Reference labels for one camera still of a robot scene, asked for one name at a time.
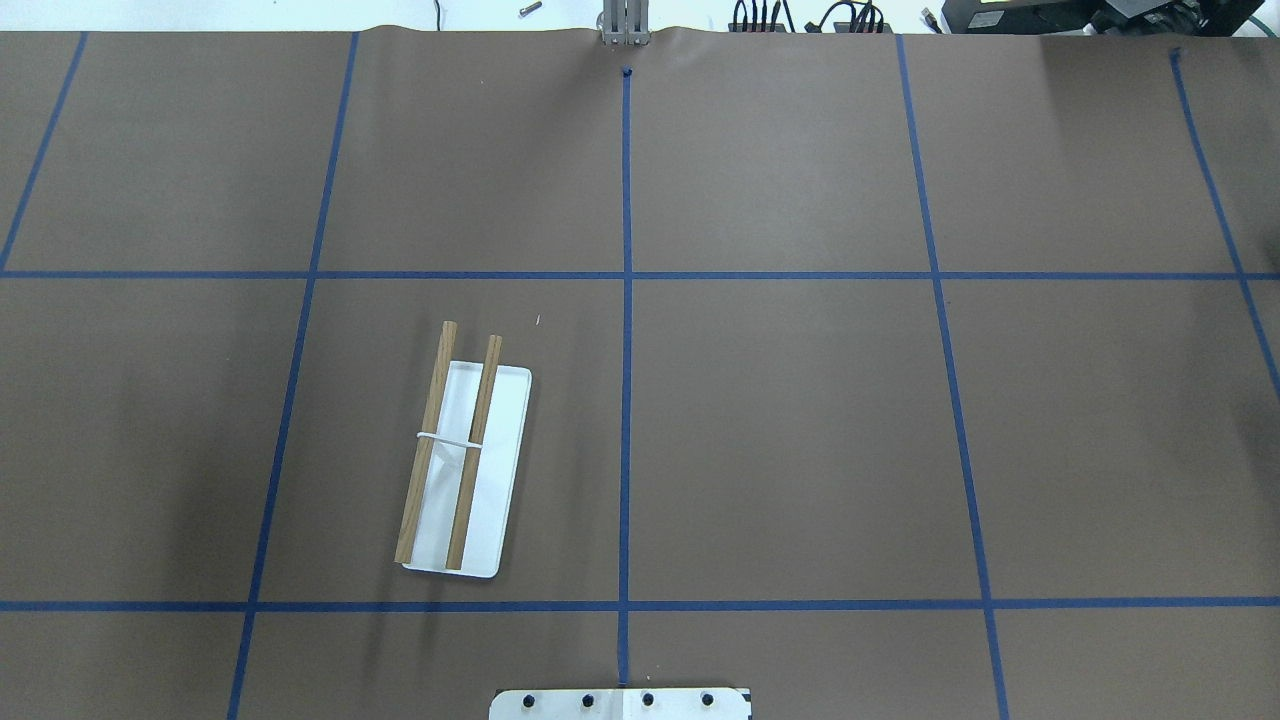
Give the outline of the white pedestal column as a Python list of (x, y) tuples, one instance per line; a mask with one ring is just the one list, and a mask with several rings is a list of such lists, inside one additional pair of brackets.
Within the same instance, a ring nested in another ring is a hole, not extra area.
[(512, 689), (489, 719), (753, 719), (750, 691), (732, 687)]

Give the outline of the black monitor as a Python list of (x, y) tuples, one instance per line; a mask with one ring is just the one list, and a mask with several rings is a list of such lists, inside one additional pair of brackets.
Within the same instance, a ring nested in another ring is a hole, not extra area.
[(952, 35), (1230, 37), (1262, 1), (943, 1)]

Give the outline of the aluminium frame post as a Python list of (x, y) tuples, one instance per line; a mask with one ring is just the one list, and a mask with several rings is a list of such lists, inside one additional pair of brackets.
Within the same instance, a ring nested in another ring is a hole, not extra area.
[(652, 40), (648, 0), (605, 0), (598, 29), (605, 46), (645, 46)]

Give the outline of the white wooden towel rack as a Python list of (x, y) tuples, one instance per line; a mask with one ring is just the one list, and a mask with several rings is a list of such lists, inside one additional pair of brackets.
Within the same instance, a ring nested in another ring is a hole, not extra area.
[(532, 373), (500, 363), (498, 334), (481, 361), (454, 359), (457, 334), (456, 323), (443, 322), (394, 561), (490, 580), (506, 548)]

